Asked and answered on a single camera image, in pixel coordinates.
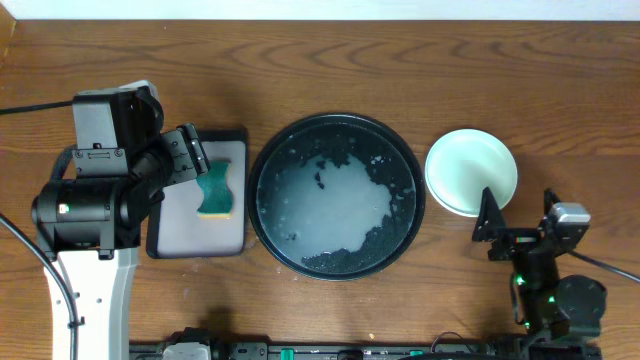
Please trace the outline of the green yellow sponge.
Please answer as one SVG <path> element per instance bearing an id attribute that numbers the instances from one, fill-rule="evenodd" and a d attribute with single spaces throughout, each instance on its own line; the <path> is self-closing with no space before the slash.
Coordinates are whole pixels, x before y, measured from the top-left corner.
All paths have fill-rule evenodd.
<path id="1" fill-rule="evenodd" d="M 234 198 L 229 189 L 228 161 L 214 161 L 206 174 L 196 178 L 196 183 L 203 194 L 203 200 L 197 209 L 197 214 L 204 218 L 230 218 L 234 205 Z"/>

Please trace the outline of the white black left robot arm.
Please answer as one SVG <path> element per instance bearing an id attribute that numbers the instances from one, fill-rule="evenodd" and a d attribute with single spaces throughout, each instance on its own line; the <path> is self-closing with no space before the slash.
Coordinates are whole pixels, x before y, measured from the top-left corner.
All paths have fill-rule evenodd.
<path id="1" fill-rule="evenodd" d="M 166 133 L 154 125 L 79 125 L 76 139 L 75 178 L 50 180 L 32 218 L 71 300 L 72 353 L 126 359 L 141 224 L 165 188 L 207 173 L 209 163 L 192 124 Z"/>

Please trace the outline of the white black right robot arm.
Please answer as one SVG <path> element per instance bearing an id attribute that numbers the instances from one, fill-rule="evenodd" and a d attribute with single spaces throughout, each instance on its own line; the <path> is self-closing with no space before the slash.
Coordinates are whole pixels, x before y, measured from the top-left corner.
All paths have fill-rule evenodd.
<path id="1" fill-rule="evenodd" d="M 563 202 L 544 191 L 544 211 L 532 228 L 512 228 L 490 188 L 482 191 L 472 234 L 474 242 L 489 242 L 488 259 L 513 265 L 509 291 L 520 336 L 495 343 L 495 352 L 510 359 L 599 359 L 587 342 L 601 333 L 607 290 L 583 276 L 559 275 L 557 258 L 573 251 L 590 226 L 591 215 L 579 203 Z"/>

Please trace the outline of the pale green plate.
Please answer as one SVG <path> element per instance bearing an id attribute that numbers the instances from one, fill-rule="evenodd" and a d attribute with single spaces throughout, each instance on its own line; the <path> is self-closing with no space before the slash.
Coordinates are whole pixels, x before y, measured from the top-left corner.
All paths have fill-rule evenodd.
<path id="1" fill-rule="evenodd" d="M 476 129 L 454 130 L 440 137 L 427 154 L 424 177 L 434 199 L 464 217 L 479 215 L 485 188 L 504 208 L 519 180 L 515 158 L 507 146 Z"/>

